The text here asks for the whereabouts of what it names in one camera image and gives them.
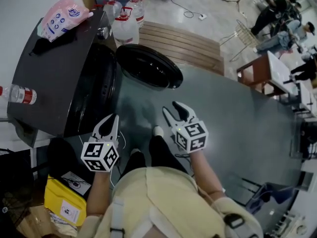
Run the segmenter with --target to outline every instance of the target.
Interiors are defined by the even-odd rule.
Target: black lid
[[[175,89],[183,82],[180,69],[161,53],[137,44],[120,46],[116,58],[124,74],[153,89]]]

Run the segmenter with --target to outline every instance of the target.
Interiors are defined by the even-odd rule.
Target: beige shirt
[[[124,200],[125,238],[136,238],[134,235],[137,230],[155,210],[161,213],[162,223],[165,224],[160,226],[160,223],[151,221],[152,226],[144,235],[166,236],[166,230],[170,230],[172,233],[168,233],[168,238],[173,238],[169,236],[175,234],[182,238],[212,238],[215,235],[225,238],[225,223],[221,214],[236,213],[252,226],[259,238],[263,238],[259,223],[245,209],[226,197],[209,206],[199,196],[195,181],[175,169],[159,167],[133,170],[118,182],[112,195]],[[110,237],[111,217],[112,204],[104,216],[86,218],[78,237]]]

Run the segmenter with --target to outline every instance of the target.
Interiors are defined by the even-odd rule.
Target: pink package
[[[59,0],[43,18],[40,36],[52,42],[92,15],[74,0]]]

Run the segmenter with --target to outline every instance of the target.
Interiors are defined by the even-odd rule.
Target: sneaker
[[[138,149],[138,148],[132,149],[132,151],[131,151],[131,153],[130,153],[130,156],[131,156],[132,154],[134,154],[134,153],[137,153],[137,152],[140,152],[140,149]]]
[[[164,137],[164,131],[160,126],[155,126],[152,131],[153,136],[161,136]]]
[[[294,74],[289,75],[290,80],[292,80],[294,83],[296,82],[296,78]]]

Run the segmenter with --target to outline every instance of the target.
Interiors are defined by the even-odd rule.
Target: wooden bench
[[[174,62],[224,74],[220,44],[200,35],[146,21],[140,29],[139,44],[160,52]]]

